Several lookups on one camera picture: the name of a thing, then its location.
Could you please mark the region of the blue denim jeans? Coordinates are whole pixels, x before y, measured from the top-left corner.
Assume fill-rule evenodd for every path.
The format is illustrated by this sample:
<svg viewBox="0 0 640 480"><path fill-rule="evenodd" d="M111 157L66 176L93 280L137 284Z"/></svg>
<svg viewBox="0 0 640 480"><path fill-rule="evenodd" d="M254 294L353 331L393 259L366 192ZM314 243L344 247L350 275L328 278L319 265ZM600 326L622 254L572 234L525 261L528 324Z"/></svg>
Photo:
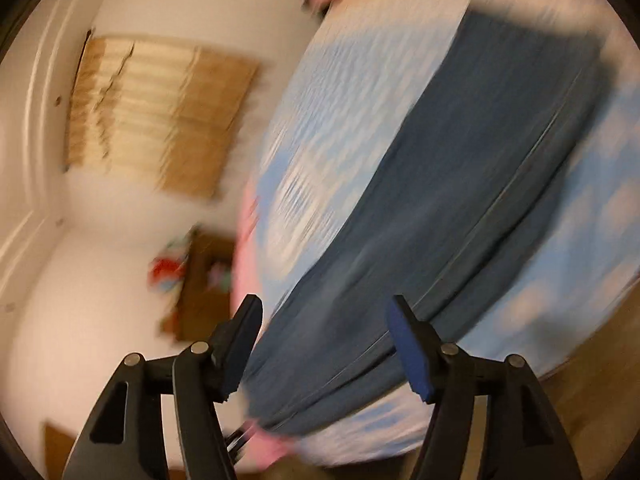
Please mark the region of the blue denim jeans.
<svg viewBox="0 0 640 480"><path fill-rule="evenodd" d="M308 434L397 388L396 296L446 339L478 322L546 234L568 158L608 99L601 49L586 32L465 13L354 211L256 344L252 419Z"/></svg>

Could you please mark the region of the beige window curtain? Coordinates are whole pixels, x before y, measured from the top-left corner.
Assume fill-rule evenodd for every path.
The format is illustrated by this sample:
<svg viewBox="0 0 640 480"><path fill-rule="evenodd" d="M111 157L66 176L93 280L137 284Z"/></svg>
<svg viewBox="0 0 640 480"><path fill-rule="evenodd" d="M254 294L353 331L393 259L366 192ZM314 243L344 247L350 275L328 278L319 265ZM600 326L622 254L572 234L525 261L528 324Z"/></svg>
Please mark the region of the beige window curtain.
<svg viewBox="0 0 640 480"><path fill-rule="evenodd" d="M259 73L256 58L221 48L91 36L70 96L66 164L211 200Z"/></svg>

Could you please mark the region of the brown wooden desk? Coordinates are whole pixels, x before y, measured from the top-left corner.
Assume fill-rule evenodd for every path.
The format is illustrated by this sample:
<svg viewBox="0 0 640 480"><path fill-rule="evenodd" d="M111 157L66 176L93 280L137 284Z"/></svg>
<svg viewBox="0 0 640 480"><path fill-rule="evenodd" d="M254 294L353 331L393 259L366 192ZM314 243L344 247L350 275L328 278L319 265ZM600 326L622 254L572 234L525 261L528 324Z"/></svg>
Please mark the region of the brown wooden desk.
<svg viewBox="0 0 640 480"><path fill-rule="evenodd" d="M207 339L231 312L234 240L204 226L194 226L186 240L186 268L177 299L160 321L160 333L177 342Z"/></svg>

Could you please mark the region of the bed with patterned sheet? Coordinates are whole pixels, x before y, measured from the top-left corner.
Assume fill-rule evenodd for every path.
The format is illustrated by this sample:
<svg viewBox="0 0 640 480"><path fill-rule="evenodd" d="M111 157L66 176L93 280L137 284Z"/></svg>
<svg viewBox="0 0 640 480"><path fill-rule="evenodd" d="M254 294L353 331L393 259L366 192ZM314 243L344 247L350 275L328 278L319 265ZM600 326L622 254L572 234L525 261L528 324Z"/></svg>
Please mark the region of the bed with patterned sheet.
<svg viewBox="0 0 640 480"><path fill-rule="evenodd" d="M340 0L245 192L236 294L259 467L417 448L386 325L547 376L639 273L639 50L606 0Z"/></svg>

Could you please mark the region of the red gift bag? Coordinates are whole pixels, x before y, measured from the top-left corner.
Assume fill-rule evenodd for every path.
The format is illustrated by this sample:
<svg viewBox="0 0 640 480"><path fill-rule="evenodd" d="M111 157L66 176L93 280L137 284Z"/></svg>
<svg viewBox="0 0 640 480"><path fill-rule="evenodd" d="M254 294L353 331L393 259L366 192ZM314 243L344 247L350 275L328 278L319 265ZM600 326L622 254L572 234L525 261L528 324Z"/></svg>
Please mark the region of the red gift bag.
<svg viewBox="0 0 640 480"><path fill-rule="evenodd" d="M160 255L150 264L148 286L157 292L170 292L181 283L186 270L186 256Z"/></svg>

